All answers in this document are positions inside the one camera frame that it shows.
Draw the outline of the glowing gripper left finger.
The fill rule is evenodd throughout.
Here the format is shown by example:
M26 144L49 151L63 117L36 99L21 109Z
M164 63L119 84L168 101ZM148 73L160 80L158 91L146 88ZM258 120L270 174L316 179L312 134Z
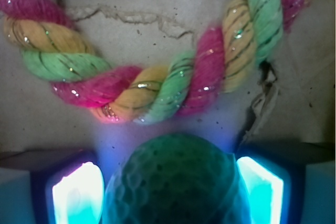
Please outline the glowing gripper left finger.
M1 223L100 223L103 198L92 151L1 153Z

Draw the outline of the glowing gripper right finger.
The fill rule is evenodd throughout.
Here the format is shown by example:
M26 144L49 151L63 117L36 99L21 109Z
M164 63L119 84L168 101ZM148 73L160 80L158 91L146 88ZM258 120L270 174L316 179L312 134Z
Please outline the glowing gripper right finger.
M334 144L245 144L237 164L253 223L335 223Z

